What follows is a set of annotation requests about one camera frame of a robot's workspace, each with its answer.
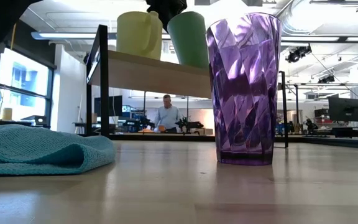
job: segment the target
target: man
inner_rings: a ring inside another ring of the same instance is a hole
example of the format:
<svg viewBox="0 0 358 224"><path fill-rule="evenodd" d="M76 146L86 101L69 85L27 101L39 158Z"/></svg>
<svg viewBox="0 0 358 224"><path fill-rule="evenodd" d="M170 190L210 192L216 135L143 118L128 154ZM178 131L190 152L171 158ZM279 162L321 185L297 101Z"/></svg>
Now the man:
<svg viewBox="0 0 358 224"><path fill-rule="evenodd" d="M160 107L155 117L155 126L159 125L165 126L165 130L168 133L176 133L177 125L176 122L179 121L179 109L176 106L171 104L171 96L165 95L163 97L164 106Z"/></svg>

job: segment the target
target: green cup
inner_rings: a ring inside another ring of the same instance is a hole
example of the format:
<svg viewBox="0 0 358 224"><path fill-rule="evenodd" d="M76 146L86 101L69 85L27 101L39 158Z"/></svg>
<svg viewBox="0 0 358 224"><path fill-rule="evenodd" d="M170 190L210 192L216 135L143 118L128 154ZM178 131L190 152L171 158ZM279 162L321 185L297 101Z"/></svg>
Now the green cup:
<svg viewBox="0 0 358 224"><path fill-rule="evenodd" d="M204 17L197 12L184 12L168 23L175 52L181 65L208 69L208 50Z"/></svg>

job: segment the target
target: gray shirt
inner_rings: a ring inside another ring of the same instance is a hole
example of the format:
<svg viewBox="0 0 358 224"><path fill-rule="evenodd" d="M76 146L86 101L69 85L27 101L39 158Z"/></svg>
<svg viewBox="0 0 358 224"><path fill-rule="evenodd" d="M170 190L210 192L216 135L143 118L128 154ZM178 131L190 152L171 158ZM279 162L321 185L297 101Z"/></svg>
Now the gray shirt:
<svg viewBox="0 0 358 224"><path fill-rule="evenodd" d="M175 128L177 125L176 122L179 121L179 109L176 106L171 106L166 109L165 107L160 107L155 117L155 126L164 125L166 129Z"/></svg>

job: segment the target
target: window frame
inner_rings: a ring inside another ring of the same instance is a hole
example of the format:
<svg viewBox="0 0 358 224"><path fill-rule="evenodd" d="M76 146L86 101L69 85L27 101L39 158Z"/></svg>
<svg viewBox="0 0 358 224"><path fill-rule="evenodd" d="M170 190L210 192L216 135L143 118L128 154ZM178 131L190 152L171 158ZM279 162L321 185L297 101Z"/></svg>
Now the window frame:
<svg viewBox="0 0 358 224"><path fill-rule="evenodd" d="M16 87L4 85L4 84L0 84L0 88L12 91L14 93L21 93L21 94L25 94L25 95L45 99L45 113L44 113L45 115L44 116L47 118L48 126L50 126L50 115L51 115L51 112L52 112L53 79L55 78L54 77L55 68L53 68L53 67L51 67L51 66L49 66L49 65L47 65L45 63L40 62L40 60L34 60L32 57L29 57L29 56L27 56L25 54L22 54L20 51L17 51L15 49L12 49L12 51L17 53L17 54L20 54L20 55L22 55L24 57L27 57L28 59L33 60L33 61L35 61L35 62L37 62L37 63L39 63L39 64L41 64L43 66L46 66L48 68L47 93L46 93L46 95L42 95L42 94L35 93L33 91L24 90L24 89L21 89L21 88L16 88Z"/></svg>

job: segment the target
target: black metal frame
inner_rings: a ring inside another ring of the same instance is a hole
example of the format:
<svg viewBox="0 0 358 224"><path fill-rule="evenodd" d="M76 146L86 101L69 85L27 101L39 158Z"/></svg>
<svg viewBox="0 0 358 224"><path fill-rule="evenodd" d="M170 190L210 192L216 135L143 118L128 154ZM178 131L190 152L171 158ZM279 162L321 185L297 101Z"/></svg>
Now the black metal frame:
<svg viewBox="0 0 358 224"><path fill-rule="evenodd" d="M109 136L109 59L108 27L99 25L88 61L86 62L86 127L85 133L92 135L92 86L91 78L96 67L100 68L100 113L101 134Z"/></svg>
<svg viewBox="0 0 358 224"><path fill-rule="evenodd" d="M284 110L284 143L288 148L288 119L287 119L287 96L285 93L285 72L279 71L281 74L282 91L283 91L283 110Z"/></svg>

